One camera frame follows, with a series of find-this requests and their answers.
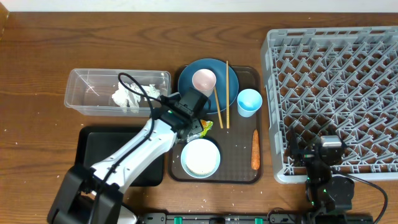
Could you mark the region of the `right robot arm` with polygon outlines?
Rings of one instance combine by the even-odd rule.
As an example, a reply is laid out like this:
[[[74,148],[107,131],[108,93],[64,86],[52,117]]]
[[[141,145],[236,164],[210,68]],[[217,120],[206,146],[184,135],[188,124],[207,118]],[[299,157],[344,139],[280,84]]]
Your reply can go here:
[[[332,174],[332,166],[341,161],[347,148],[343,140],[330,129],[326,136],[305,147],[299,146],[294,128],[290,128],[287,155],[294,166],[306,168],[306,196],[312,208],[296,223],[347,223],[345,211],[352,209],[354,182]]]

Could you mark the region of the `green yellow snack wrapper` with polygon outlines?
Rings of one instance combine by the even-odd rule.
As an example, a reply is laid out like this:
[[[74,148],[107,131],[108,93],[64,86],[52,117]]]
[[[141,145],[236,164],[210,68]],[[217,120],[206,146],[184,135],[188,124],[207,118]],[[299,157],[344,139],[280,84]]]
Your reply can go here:
[[[207,132],[212,128],[212,125],[212,121],[206,121],[204,119],[195,120],[192,124],[191,132],[187,136],[186,142],[204,138]]]

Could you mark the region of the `white tissue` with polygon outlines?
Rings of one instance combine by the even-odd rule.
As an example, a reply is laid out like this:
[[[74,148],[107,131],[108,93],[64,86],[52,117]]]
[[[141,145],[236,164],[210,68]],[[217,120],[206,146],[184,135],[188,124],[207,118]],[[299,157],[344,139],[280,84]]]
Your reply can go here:
[[[141,96],[129,91],[121,83],[118,83],[118,90],[112,94],[112,99],[125,113],[128,110],[133,113],[139,112]]]
[[[158,97],[160,96],[160,90],[156,89],[155,85],[144,85],[142,86],[142,88],[151,99],[158,99]],[[131,89],[143,95],[142,90],[136,84],[132,84]]]

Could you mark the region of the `pile of white rice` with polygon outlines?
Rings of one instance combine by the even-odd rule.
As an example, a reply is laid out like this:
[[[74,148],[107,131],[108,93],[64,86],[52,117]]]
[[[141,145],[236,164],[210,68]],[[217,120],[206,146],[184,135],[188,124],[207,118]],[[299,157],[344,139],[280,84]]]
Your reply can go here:
[[[185,166],[197,176],[210,175],[218,163],[218,150],[212,142],[193,142],[183,152]]]

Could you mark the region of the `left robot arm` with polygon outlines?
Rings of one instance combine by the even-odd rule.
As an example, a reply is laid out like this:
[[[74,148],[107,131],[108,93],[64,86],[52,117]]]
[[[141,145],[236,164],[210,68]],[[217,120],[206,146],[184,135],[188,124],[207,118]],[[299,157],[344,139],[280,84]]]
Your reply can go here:
[[[48,223],[136,223],[123,196],[138,176],[174,144],[201,127],[206,98],[162,99],[146,125],[114,154],[86,168],[66,173],[47,215]]]

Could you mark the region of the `light blue bowl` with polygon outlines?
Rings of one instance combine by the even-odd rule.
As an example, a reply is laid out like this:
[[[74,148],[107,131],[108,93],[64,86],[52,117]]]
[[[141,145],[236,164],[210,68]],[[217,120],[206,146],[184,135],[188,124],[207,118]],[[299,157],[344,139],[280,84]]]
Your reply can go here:
[[[183,170],[190,177],[205,179],[218,170],[221,154],[216,144],[212,141],[195,139],[183,147],[180,161]]]

